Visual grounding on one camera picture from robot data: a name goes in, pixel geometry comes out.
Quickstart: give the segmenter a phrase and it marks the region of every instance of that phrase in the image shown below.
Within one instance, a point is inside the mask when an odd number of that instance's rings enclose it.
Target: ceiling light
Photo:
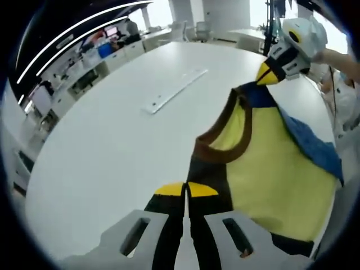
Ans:
[[[24,95],[21,95],[19,102],[17,104],[20,104],[23,101],[24,97],[25,97]]]
[[[30,100],[30,102],[27,104],[27,106],[24,109],[25,113],[27,113],[27,114],[29,113],[32,104],[33,104],[33,101]]]
[[[109,25],[109,24],[113,24],[117,21],[120,21],[120,20],[124,20],[126,19],[128,16],[123,16],[121,18],[117,18],[115,20],[112,20],[112,21],[108,21],[102,25],[99,25],[98,27],[95,27],[93,29],[91,29],[90,31],[87,31],[85,34],[82,34],[81,36],[75,38],[73,41],[71,41],[69,44],[67,44],[64,48],[62,48],[61,50],[59,50],[53,57],[50,58],[49,61],[46,62],[46,64],[36,73],[36,76],[39,76],[43,71],[44,69],[57,57],[59,56],[60,54],[62,54],[67,48],[69,48],[71,45],[73,45],[74,43],[76,43],[77,41],[81,40],[82,38],[86,37],[87,35],[91,34],[92,32],[98,30],[98,29],[101,29],[103,27],[105,27],[106,25]]]
[[[120,6],[108,8],[106,10],[103,10],[103,11],[99,12],[99,13],[91,15],[90,17],[87,17],[86,19],[74,24],[72,27],[66,29],[64,32],[62,32],[60,35],[58,35],[56,38],[54,38],[52,41],[50,41],[49,44],[47,44],[44,48],[42,48],[42,50],[31,60],[31,62],[28,64],[28,66],[22,72],[22,74],[20,75],[20,77],[18,78],[16,83],[19,84],[21,82],[21,80],[25,76],[26,72],[28,72],[28,70],[31,68],[31,66],[36,62],[36,60],[40,57],[40,55],[43,54],[44,51],[46,51],[51,45],[53,45],[62,36],[64,36],[68,32],[70,32],[74,28],[78,27],[79,25],[81,25],[81,24],[87,22],[88,20],[91,20],[91,19],[93,19],[93,18],[95,18],[97,16],[100,16],[102,14],[108,13],[108,12],[113,11],[113,10],[118,10],[120,8],[123,8],[123,7],[129,7],[129,6],[135,6],[135,5],[147,4],[147,3],[153,3],[153,2],[154,2],[154,0],[147,0],[147,1],[138,1],[138,2],[133,2],[133,3],[128,3],[128,4],[121,4]]]
[[[30,30],[30,26],[33,24],[33,20],[34,20],[35,16],[33,16],[29,22],[29,24],[27,25],[26,29],[25,29],[25,32],[23,33],[22,35],[22,39],[21,39],[21,42],[20,42],[20,45],[19,45],[19,49],[17,51],[17,57],[16,57],[16,63],[15,63],[15,69],[17,69],[17,63],[19,61],[19,56],[20,56],[20,52],[21,52],[21,49],[23,47],[23,43],[24,43],[24,40],[26,38],[26,36],[28,35],[28,32]]]

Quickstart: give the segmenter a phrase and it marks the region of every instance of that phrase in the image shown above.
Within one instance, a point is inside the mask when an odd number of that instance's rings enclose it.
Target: blue box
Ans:
[[[99,52],[100,57],[104,59],[106,56],[109,56],[113,53],[113,48],[111,47],[110,43],[105,43],[104,45],[98,47],[97,51]]]

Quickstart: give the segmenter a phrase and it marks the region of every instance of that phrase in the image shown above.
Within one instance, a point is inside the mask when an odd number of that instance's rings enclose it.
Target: brown trim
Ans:
[[[210,147],[210,144],[221,134],[226,126],[233,109],[239,102],[245,110],[244,132],[239,143],[229,150],[216,150]],[[225,105],[215,124],[204,134],[197,137],[193,156],[210,163],[229,163],[239,158],[247,149],[253,128],[253,110],[248,104],[246,97],[240,87],[232,89]]]

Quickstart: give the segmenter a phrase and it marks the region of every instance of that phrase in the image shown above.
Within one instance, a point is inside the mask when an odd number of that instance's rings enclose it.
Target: round table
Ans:
[[[48,137],[26,196],[29,227],[49,256],[89,252],[103,231],[143,209],[157,188],[185,182],[195,138],[215,122],[232,87],[255,79],[264,59],[225,46],[173,42],[84,95]],[[197,68],[208,72],[156,114],[141,109],[160,88]],[[269,90],[290,116],[334,142],[325,104],[310,82],[301,76]]]

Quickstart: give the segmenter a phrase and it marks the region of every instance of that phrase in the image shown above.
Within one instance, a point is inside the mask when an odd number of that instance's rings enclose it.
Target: blue fabric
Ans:
[[[347,76],[346,76],[344,73],[342,73],[342,72],[340,72],[340,77],[341,77],[343,80],[346,80],[346,79],[347,79]]]
[[[243,84],[241,90],[246,93],[250,107],[269,108],[277,106],[266,85],[257,85],[256,82],[251,82]]]
[[[341,160],[332,143],[321,141],[308,125],[288,116],[282,108],[278,108],[288,130],[303,154],[310,158],[314,164],[338,178],[341,185],[344,186]]]
[[[314,164],[338,178],[342,186],[344,185],[341,160],[331,142],[323,142],[316,137],[308,125],[290,117],[284,109],[276,104],[266,85],[247,83],[241,86],[241,89],[245,92],[247,100],[253,108],[278,107],[288,131],[302,153]]]

